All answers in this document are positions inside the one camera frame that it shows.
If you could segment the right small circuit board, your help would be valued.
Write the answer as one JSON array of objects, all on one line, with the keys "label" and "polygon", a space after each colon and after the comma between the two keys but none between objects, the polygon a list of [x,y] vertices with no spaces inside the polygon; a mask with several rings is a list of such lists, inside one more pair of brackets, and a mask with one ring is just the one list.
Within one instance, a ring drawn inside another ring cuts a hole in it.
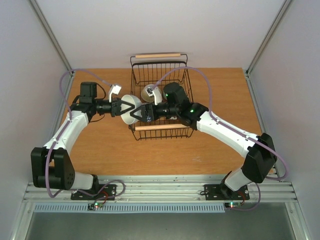
[{"label": "right small circuit board", "polygon": [[225,206],[227,209],[240,208],[242,205],[243,205],[242,202],[234,202],[234,201],[226,202],[226,203],[224,204],[224,206]]}]

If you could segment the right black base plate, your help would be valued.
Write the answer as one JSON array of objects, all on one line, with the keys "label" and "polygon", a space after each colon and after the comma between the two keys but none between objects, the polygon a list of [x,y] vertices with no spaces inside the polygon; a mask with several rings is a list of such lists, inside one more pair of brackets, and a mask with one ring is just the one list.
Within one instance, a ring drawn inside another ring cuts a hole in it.
[{"label": "right black base plate", "polygon": [[231,191],[228,196],[221,191],[219,184],[205,184],[200,192],[207,201],[242,201],[249,200],[250,194],[248,186],[242,186],[238,191]]}]

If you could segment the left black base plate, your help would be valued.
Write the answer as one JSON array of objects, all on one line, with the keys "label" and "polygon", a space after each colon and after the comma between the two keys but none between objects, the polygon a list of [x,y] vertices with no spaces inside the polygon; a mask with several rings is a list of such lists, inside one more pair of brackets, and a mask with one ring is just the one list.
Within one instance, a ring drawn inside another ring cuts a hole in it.
[{"label": "left black base plate", "polygon": [[106,196],[108,196],[110,200],[113,200],[117,193],[117,185],[107,185],[100,193],[98,193],[102,186],[102,184],[99,184],[96,189],[92,188],[82,191],[78,190],[77,192],[71,194],[70,199],[73,201],[93,201],[100,198],[104,200]]}]

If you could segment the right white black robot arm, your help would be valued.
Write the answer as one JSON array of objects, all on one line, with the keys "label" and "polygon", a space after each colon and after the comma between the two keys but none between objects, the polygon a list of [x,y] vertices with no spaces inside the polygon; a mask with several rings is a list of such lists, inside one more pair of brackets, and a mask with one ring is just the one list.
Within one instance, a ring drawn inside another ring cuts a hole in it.
[{"label": "right white black robot arm", "polygon": [[163,91],[166,102],[144,103],[133,109],[130,116],[144,123],[176,117],[182,125],[208,134],[240,154],[244,158],[243,165],[228,173],[219,185],[225,200],[234,197],[241,187],[265,180],[277,161],[270,135],[258,136],[231,125],[206,106],[191,102],[176,82],[165,85]]}]

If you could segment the black wire dish rack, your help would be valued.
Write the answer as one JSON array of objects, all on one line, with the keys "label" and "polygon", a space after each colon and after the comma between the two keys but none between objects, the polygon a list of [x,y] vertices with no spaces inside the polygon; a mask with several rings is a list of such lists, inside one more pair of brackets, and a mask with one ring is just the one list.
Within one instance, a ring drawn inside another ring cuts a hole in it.
[{"label": "black wire dish rack", "polygon": [[[167,101],[163,88],[169,83],[176,82],[181,85],[190,101],[193,101],[193,91],[189,72],[181,67],[187,66],[188,55],[185,53],[140,53],[130,57],[131,64],[131,89],[130,94],[138,97],[143,104],[141,91],[146,85],[155,84],[165,74],[175,68],[178,70],[170,73],[157,86],[162,93],[162,102]],[[134,138],[141,140],[157,140],[172,138],[189,138],[193,130],[184,125],[178,126],[176,117],[161,117],[153,122],[138,121],[129,125]]]}]

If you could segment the plain white ribbed bowl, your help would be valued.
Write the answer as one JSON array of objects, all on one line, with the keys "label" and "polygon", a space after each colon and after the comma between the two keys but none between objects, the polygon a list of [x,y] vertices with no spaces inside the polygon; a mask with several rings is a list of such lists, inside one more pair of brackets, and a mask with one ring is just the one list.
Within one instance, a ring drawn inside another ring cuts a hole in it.
[{"label": "plain white ribbed bowl", "polygon": [[138,119],[131,116],[131,112],[142,105],[141,100],[137,96],[130,94],[124,95],[121,100],[123,101],[121,104],[121,119],[123,122],[127,125],[137,123]]}]

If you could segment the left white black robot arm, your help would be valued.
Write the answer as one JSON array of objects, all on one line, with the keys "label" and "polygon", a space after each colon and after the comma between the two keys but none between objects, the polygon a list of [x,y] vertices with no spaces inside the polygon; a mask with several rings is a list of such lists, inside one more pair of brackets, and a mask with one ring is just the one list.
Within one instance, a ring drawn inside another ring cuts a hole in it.
[{"label": "left white black robot arm", "polygon": [[96,82],[83,82],[80,93],[68,108],[68,113],[62,125],[54,136],[42,147],[35,147],[30,154],[33,184],[37,188],[45,188],[51,198],[56,197],[52,191],[60,193],[63,190],[78,190],[89,199],[96,199],[101,193],[98,177],[75,171],[70,153],[84,128],[96,114],[110,114],[112,117],[126,113],[125,105],[133,110],[133,104],[118,95],[122,87],[113,84],[102,98],[98,97]]}]

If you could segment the left small circuit board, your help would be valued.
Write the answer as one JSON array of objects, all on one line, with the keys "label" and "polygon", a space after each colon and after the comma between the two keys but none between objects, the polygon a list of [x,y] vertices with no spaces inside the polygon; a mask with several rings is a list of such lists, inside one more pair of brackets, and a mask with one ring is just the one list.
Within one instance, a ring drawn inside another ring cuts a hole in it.
[{"label": "left small circuit board", "polygon": [[102,208],[103,206],[104,206],[103,203],[98,203],[98,202],[96,202],[96,203],[89,203],[89,204],[87,205],[87,210],[88,210],[88,211],[95,211],[95,210],[97,210],[97,209]]}]

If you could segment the yellow patterned bowl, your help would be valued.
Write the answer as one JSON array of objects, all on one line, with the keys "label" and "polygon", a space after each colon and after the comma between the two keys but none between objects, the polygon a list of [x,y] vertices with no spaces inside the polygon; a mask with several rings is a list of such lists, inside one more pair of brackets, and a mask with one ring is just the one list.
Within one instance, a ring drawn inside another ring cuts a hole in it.
[{"label": "yellow patterned bowl", "polygon": [[149,96],[149,94],[148,94],[148,89],[151,88],[152,86],[153,86],[153,84],[146,85],[140,93],[142,100],[146,103],[153,103],[154,102],[154,96]]}]

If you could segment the small circuit board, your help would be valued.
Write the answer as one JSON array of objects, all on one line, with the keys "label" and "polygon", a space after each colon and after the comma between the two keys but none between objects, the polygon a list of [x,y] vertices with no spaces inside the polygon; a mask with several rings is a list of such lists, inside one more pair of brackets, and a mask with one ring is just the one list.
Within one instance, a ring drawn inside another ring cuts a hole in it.
[{"label": "small circuit board", "polygon": [[242,205],[243,205],[242,202],[234,202],[234,201],[226,202],[226,203],[224,204],[224,206],[225,206],[227,209],[240,208]]},{"label": "small circuit board", "polygon": [[104,206],[103,203],[98,203],[98,202],[96,202],[96,203],[89,203],[89,204],[87,205],[87,210],[88,210],[88,211],[95,211],[95,210],[97,210],[97,209],[102,208],[103,206]]}]

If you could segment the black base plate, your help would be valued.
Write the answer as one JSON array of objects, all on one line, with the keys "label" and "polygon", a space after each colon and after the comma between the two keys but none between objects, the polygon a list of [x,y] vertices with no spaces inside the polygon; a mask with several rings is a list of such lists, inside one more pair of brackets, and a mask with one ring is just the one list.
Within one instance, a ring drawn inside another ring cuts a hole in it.
[{"label": "black base plate", "polygon": [[92,188],[82,191],[78,190],[77,192],[71,194],[70,199],[73,201],[93,201],[100,198],[104,200],[106,196],[108,196],[110,200],[113,200],[117,193],[117,185],[107,185],[100,193],[98,193],[102,186],[102,184],[99,184],[96,189]]},{"label": "black base plate", "polygon": [[249,200],[250,194],[248,186],[242,186],[238,191],[231,191],[228,196],[221,191],[219,184],[205,184],[200,192],[207,201],[242,201]]}]

